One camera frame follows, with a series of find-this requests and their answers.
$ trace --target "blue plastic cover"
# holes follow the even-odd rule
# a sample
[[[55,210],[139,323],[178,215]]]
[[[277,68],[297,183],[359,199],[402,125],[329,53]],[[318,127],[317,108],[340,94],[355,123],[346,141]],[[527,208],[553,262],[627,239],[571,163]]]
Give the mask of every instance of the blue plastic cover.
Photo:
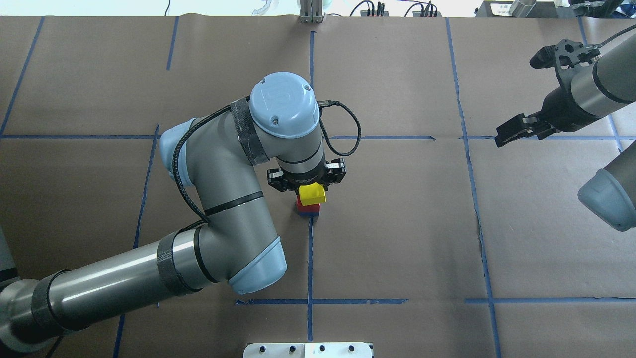
[[[237,294],[250,294],[274,284],[282,278],[285,271],[287,262],[279,236],[228,283]]]
[[[579,190],[579,200],[618,231],[636,226],[636,208],[612,173],[599,169]]]
[[[314,90],[304,78],[290,72],[272,73],[257,83],[249,111],[262,130],[280,138],[305,136],[320,119]]]
[[[161,135],[161,139],[159,140],[159,151],[161,152],[161,159],[163,161],[163,165],[168,172],[170,173],[170,177],[174,180],[174,173],[172,171],[172,156],[174,155],[174,149],[177,147],[177,143],[183,137],[184,134],[190,129],[192,122],[196,118],[192,118],[191,120],[176,125],[173,128],[168,129]],[[183,185],[187,187],[191,187],[194,184],[190,181],[190,176],[188,175],[188,164],[186,163],[186,151],[188,142],[184,143],[183,147],[181,147],[181,151],[179,152],[179,176],[181,176],[181,181]]]

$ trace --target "white label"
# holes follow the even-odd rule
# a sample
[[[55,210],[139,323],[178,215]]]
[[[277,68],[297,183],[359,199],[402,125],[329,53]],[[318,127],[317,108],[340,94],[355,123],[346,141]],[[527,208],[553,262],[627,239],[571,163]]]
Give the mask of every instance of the white label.
[[[490,4],[490,9],[495,16],[510,17],[512,16],[510,15],[510,6],[511,4]]]

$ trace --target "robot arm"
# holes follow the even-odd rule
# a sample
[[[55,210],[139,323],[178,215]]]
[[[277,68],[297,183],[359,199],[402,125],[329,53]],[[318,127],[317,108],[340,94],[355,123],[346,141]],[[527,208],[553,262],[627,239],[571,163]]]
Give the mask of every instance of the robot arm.
[[[0,356],[34,352],[52,337],[222,280],[246,294],[283,276],[280,236],[253,166],[277,158],[291,190],[335,183],[335,167],[339,180],[346,170],[342,159],[325,160],[319,105],[303,78],[268,75],[250,98],[162,135],[164,164],[180,188],[197,188],[205,220],[82,268],[0,285]]]
[[[617,35],[600,45],[564,39],[538,51],[530,65],[554,67],[560,86],[546,96],[541,111],[519,114],[500,125],[497,146],[519,138],[537,136],[542,140],[561,131],[578,131],[636,101],[636,35],[595,61],[599,48]],[[581,188],[579,199],[616,230],[636,227],[636,145],[632,143],[600,169]]]

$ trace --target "yellow block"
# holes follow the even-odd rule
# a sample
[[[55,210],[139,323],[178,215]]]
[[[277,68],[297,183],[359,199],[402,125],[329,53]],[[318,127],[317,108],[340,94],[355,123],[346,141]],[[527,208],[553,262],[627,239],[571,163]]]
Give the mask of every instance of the yellow block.
[[[324,192],[324,187],[318,183],[298,188],[298,197],[300,197],[300,203],[303,206],[327,202],[327,194]]]

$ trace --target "light blue joint cap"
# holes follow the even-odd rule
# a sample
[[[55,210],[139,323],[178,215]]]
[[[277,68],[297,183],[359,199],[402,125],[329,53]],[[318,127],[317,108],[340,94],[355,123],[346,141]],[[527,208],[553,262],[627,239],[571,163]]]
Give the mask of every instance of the light blue joint cap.
[[[320,119],[314,90],[304,78],[290,72],[272,73],[257,83],[249,111],[262,130],[280,138],[306,136]]]
[[[579,190],[579,200],[618,231],[636,226],[636,208],[612,173],[599,169]]]
[[[192,118],[191,120],[179,124],[175,127],[172,127],[165,131],[161,135],[161,139],[159,140],[159,151],[161,152],[161,159],[163,161],[163,165],[168,172],[170,173],[170,177],[174,180],[174,172],[172,170],[172,156],[174,155],[174,149],[177,147],[177,143],[183,137],[184,134],[190,129],[192,122],[196,118]],[[188,142],[183,144],[181,147],[181,151],[179,152],[179,175],[181,176],[181,181],[183,185],[187,187],[191,187],[194,184],[190,181],[190,176],[188,175],[188,164],[186,162],[186,150],[188,146]]]
[[[274,284],[282,278],[285,271],[287,262],[279,236],[228,283],[237,294],[250,294]]]

